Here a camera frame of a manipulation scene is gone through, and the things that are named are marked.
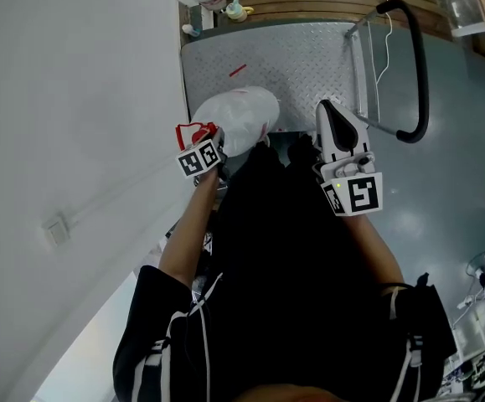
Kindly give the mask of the person's black clothing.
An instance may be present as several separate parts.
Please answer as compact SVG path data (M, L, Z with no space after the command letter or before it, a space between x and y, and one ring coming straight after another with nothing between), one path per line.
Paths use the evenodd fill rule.
M192 288L144 265L119 402L423 402L455 346L433 286L372 277L313 170L261 142L214 202Z

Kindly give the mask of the yellow-green cup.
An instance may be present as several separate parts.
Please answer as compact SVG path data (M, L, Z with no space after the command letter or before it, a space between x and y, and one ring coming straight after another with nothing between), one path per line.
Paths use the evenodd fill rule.
M239 0L233 0L225 8L228 18L236 23L243 23L254 11L252 7L242 6Z

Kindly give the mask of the person's left forearm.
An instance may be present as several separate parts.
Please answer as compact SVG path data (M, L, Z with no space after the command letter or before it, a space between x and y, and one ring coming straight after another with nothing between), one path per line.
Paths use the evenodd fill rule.
M216 167L200 176L199 184L161 255L159 270L188 289L192 288L196 275L218 186Z

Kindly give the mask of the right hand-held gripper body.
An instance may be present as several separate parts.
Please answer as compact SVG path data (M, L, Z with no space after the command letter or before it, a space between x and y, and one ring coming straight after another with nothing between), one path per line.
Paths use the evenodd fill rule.
M372 152L361 152L333 160L320 151L316 167L322 179L320 187L333 213L338 217L352 217L379 211L383 208L383 175L375 169Z

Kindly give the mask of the metal platform trolley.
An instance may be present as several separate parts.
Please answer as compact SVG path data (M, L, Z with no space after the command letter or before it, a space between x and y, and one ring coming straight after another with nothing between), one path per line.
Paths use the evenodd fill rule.
M399 10L409 24L415 56L418 121L413 131L384 126L376 101L378 86L366 68L359 30L379 15ZM348 108L371 126L405 143L419 142L429 122L426 53L419 22L409 5L389 0L356 23L283 23L217 34L183 46L183 80L189 114L209 98L236 88L259 86L279 101L281 131L315 128L322 100ZM230 78L229 73L247 64Z

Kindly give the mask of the grey wall socket box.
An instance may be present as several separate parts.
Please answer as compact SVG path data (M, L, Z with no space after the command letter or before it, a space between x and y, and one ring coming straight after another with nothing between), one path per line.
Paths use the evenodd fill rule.
M57 212L41 225L45 239L53 248L57 248L70 240L70 226L63 213Z

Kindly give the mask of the white plastic bag red print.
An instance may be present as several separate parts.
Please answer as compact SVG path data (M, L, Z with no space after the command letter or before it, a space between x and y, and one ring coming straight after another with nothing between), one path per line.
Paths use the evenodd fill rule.
M195 143L197 134L213 124L224 132L223 152L237 157L249 151L275 126L280 115L278 99L267 89L248 86L207 99L189 124L176 127L179 148Z

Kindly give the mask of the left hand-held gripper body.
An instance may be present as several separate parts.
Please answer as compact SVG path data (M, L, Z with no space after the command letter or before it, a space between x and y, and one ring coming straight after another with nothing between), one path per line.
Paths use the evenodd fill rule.
M202 175L215 168L220 181L229 182L224 131L219 126L176 126L176 138L180 148L176 160L185 178L197 184Z

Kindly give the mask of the person's right forearm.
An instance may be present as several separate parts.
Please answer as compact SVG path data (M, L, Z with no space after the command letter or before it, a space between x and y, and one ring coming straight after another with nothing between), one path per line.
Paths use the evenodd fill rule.
M374 280L381 285L403 284L404 278L395 256L367 216L361 214L343 217L342 221L359 248Z

